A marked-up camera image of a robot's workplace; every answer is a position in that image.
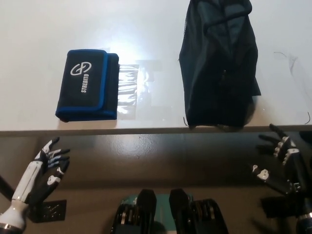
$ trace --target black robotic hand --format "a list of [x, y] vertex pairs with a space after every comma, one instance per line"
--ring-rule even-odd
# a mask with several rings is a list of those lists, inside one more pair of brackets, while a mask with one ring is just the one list
[[312, 195], [311, 179], [301, 152], [297, 149], [290, 137], [278, 127], [270, 124], [270, 129], [277, 133], [279, 139], [271, 136], [259, 135], [260, 139], [268, 141], [270, 144], [258, 145], [257, 149], [261, 154], [271, 155], [282, 163], [285, 178], [278, 178], [266, 169], [259, 169], [257, 165], [253, 166], [253, 174], [268, 186], [284, 195], [293, 193]]
[[258, 145], [257, 149], [261, 154], [271, 155], [282, 163], [285, 178], [276, 177], [266, 169], [259, 169], [257, 165], [252, 167], [253, 174], [285, 195], [285, 204], [294, 204], [290, 213], [297, 218], [297, 233], [312, 233], [312, 180], [306, 164], [301, 152], [288, 135], [273, 124], [270, 124], [270, 129], [277, 133], [279, 139], [260, 135], [260, 139], [270, 144]]

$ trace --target white arm segment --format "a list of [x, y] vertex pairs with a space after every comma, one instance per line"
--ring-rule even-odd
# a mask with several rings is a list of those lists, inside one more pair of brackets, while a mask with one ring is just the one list
[[21, 230], [25, 229], [25, 213], [28, 209], [28, 204], [25, 201], [40, 174], [41, 166], [41, 161], [29, 163], [12, 197], [10, 208], [0, 216], [0, 224], [8, 224]]
[[41, 171], [41, 166], [41, 161], [32, 161], [29, 163], [26, 171], [19, 181], [15, 193], [13, 194], [12, 200], [20, 200], [21, 202], [25, 202], [35, 185], [38, 174]]

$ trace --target brown surface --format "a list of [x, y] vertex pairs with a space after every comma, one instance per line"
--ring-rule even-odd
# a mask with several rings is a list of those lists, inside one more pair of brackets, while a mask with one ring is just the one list
[[[292, 136], [307, 155], [309, 148], [296, 134]], [[142, 188], [169, 193], [183, 187], [195, 199], [214, 198], [231, 234], [293, 234], [293, 218], [278, 225], [276, 220], [268, 220], [259, 206], [261, 197], [277, 194], [257, 184], [247, 163], [269, 170], [279, 165], [256, 153], [257, 142], [257, 134], [63, 137], [60, 145], [72, 149], [71, 165], [49, 200], [68, 200], [66, 220], [28, 222], [25, 233], [108, 234], [124, 197]], [[2, 171], [16, 186], [22, 171], [21, 166], [14, 170], [13, 160], [10, 157]], [[3, 210], [9, 203], [0, 201]]]

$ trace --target white robotic hand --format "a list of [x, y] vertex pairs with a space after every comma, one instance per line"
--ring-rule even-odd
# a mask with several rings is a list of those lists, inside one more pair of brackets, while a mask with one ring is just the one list
[[[51, 151], [58, 141], [59, 137], [49, 141], [29, 163], [14, 192], [10, 208], [0, 216], [0, 229], [22, 233], [26, 227], [28, 208], [43, 202], [60, 183], [69, 166], [69, 157], [64, 154], [70, 150]], [[46, 182], [36, 187], [40, 178], [55, 167], [56, 172]]]

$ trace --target blue trim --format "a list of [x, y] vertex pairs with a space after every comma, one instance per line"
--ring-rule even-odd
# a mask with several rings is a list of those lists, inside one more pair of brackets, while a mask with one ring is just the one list
[[117, 119], [117, 114], [113, 111], [95, 112], [94, 115], [91, 117], [79, 116], [77, 115], [77, 113], [59, 113], [58, 111], [56, 111], [55, 115], [59, 119], [66, 120], [66, 121], [91, 121], [91, 120], [115, 120]]
[[81, 50], [71, 50], [70, 52], [94, 52], [94, 51], [101, 51], [104, 53], [104, 59], [103, 59], [103, 69], [102, 69], [102, 78], [101, 78], [101, 90], [99, 94], [99, 103], [97, 106], [92, 107], [86, 107], [86, 106], [65, 106], [61, 107], [57, 110], [57, 113], [60, 112], [72, 112], [72, 111], [84, 111], [84, 112], [92, 112], [92, 111], [98, 111], [103, 107], [104, 104], [104, 93], [105, 93], [105, 83], [106, 83], [106, 72], [107, 72], [107, 66], [108, 66], [108, 54], [105, 50], [90, 50], [90, 49], [81, 49]]

